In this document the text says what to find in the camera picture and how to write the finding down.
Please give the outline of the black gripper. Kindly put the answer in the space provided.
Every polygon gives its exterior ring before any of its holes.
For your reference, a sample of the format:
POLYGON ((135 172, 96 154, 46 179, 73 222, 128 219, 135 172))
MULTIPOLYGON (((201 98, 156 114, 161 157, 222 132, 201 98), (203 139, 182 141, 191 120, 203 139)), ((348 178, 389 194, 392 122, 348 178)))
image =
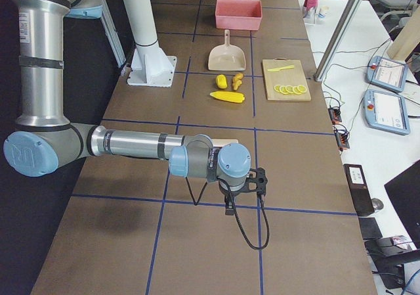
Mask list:
POLYGON ((225 180, 218 178, 218 182, 219 182, 219 190, 224 195, 225 215, 233 216, 234 215, 233 206, 235 205, 236 194, 230 188, 230 185, 225 180))

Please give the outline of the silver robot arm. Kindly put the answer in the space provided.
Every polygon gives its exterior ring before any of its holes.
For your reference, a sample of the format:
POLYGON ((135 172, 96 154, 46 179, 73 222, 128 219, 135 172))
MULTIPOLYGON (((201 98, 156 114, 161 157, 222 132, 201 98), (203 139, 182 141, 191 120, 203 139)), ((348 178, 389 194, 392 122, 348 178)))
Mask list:
POLYGON ((11 167, 40 177, 88 156, 166 160, 172 175, 217 182, 226 213, 236 213, 236 196, 249 192, 256 174, 245 146, 216 147, 206 135, 118 131, 65 117, 63 19, 100 18, 102 0, 12 1, 19 11, 22 113, 3 145, 11 167))

